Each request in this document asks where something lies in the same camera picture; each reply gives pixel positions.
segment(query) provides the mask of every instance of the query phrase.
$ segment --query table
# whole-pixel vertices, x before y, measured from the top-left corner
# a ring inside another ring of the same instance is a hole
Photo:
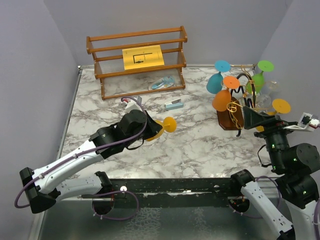
[[[124,150],[103,162],[93,164],[72,178],[91,176],[104,171],[109,178],[227,178],[242,169],[255,177],[271,173],[271,167],[262,168],[257,157],[263,139],[254,137],[254,130],[224,131],[218,124],[212,107],[214,95],[206,89],[209,77],[217,73],[214,68],[184,68],[186,89],[142,95],[142,103],[153,119],[172,116],[177,122],[174,133],[164,133],[160,138],[137,150]],[[224,76],[237,76],[232,68]],[[175,70],[140,73],[110,78],[105,83],[106,94],[120,94],[145,90],[148,85],[164,76],[179,76]],[[183,108],[165,110],[164,103],[181,98]],[[99,128],[118,122],[125,114],[120,99],[102,101],[100,82],[93,69],[83,69],[76,93],[62,155],[79,145]],[[261,151],[263,162],[269,162],[267,152]]]

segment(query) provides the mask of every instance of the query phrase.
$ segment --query yellow sign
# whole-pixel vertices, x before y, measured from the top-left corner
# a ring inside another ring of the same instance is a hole
[[[165,65],[160,45],[122,50],[124,69],[139,69]]]

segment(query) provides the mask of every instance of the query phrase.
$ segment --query wooden shelf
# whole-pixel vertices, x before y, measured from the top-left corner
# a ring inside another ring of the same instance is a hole
[[[159,40],[146,41],[151,38]],[[112,46],[109,41],[121,39],[121,42],[124,44],[117,44]],[[101,47],[94,47],[93,42],[103,42]],[[186,59],[183,52],[183,43],[188,41],[187,33],[183,26],[175,28],[166,28],[158,30],[149,30],[149,31],[138,31],[130,33],[120,33],[114,35],[105,35],[105,36],[94,36],[86,38],[86,51],[88,54],[91,54],[93,57],[94,63],[94,76],[96,79],[100,80],[101,85],[101,97],[103,100],[118,98],[123,96],[134,96],[141,94],[148,94],[154,92],[163,92],[170,90],[185,89],[186,84],[182,75],[182,68],[187,66]],[[143,67],[125,70],[123,63],[123,56],[119,55],[119,51],[122,49],[137,48],[137,47],[146,47],[152,45],[160,45],[163,55],[164,65],[153,66],[153,67]],[[118,51],[116,55],[110,55],[110,52]],[[138,73],[147,73],[168,69],[177,69],[179,78],[181,81],[181,86],[172,86],[163,89],[155,90],[146,90],[132,93],[124,93],[118,95],[105,96],[104,84],[105,80],[111,77],[125,76]]]

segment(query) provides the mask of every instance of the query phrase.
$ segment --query purple cable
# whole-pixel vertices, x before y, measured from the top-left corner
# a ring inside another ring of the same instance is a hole
[[[315,237],[317,240],[320,240],[319,227],[318,227],[319,206],[320,206],[320,200],[318,200],[318,202],[315,205],[314,215],[313,215],[314,231],[315,231]]]
[[[121,101],[123,102],[124,99],[131,99],[133,101],[136,102],[136,104],[141,108],[141,111],[144,113],[144,114],[147,114],[144,107],[141,105],[140,102],[138,102],[135,98],[131,97],[131,96],[124,96],[121,98]],[[85,155],[85,154],[88,154],[88,153],[92,153],[92,152],[95,152],[95,151],[98,151],[98,150],[101,150],[101,149],[107,149],[109,147],[112,147],[114,145],[118,145],[118,144],[123,144],[125,142],[128,142],[128,141],[131,141],[137,137],[139,137],[140,134],[142,134],[144,132],[144,130],[146,129],[147,127],[147,121],[145,121],[144,123],[144,126],[142,128],[142,130],[140,132],[138,132],[136,135],[134,136],[131,136],[131,137],[128,137],[126,139],[123,139],[123,140],[120,140],[120,141],[115,141],[115,142],[112,142],[112,143],[108,143],[108,144],[105,144],[105,145],[102,145],[102,146],[98,146],[98,147],[94,147],[94,148],[91,148],[89,150],[86,150],[86,151],[82,151],[78,154],[75,154],[75,157],[78,158],[82,155]],[[71,157],[68,157],[67,159],[63,160],[62,162],[58,163],[57,165],[55,165],[54,167],[48,169],[47,171],[41,173],[41,175],[44,177],[45,175],[47,175],[48,173],[52,172],[53,170],[59,168],[60,166],[62,166],[63,164],[69,162],[70,160],[74,159],[74,156],[71,156]],[[18,201],[21,197],[21,195],[24,193],[24,191],[31,185],[33,184],[35,181],[39,180],[39,176],[35,177],[34,179],[32,179],[31,181],[29,181],[21,190],[20,192],[18,193],[18,195],[16,196],[15,200],[14,200],[14,206],[17,208],[17,209],[23,209],[23,208],[27,208],[30,206],[30,204],[26,204],[26,205],[18,205]]]
[[[260,179],[269,179],[269,180],[275,185],[275,187],[277,188],[279,198],[278,198],[278,204],[277,204],[277,206],[276,206],[276,209],[279,209],[279,207],[280,207],[280,205],[281,205],[281,193],[280,193],[280,191],[279,191],[279,189],[278,189],[278,185],[277,185],[276,181],[273,180],[271,177],[268,177],[268,176],[259,176],[259,177],[257,177],[257,178],[255,179],[255,181],[258,182]],[[229,207],[230,207],[230,208],[233,210],[233,212],[236,213],[236,214],[239,214],[239,215],[242,215],[242,216],[251,218],[251,219],[262,219],[261,216],[251,216],[251,215],[249,215],[249,214],[245,214],[245,213],[243,213],[243,212],[236,211],[236,210],[230,205],[230,203],[229,203]]]
[[[135,209],[133,214],[131,214],[130,216],[127,216],[127,217],[110,217],[110,216],[106,216],[106,215],[99,215],[99,214],[96,213],[95,207],[92,204],[92,210],[94,212],[94,216],[97,215],[100,218],[114,220],[114,221],[125,221],[125,220],[132,219],[139,212],[139,200],[138,200],[137,196],[133,192],[130,192],[130,191],[111,191],[111,192],[108,192],[108,193],[95,194],[93,196],[94,197],[102,197],[102,196],[113,195],[113,194],[121,194],[121,193],[130,194],[131,196],[134,197],[134,199],[136,201],[136,209]]]

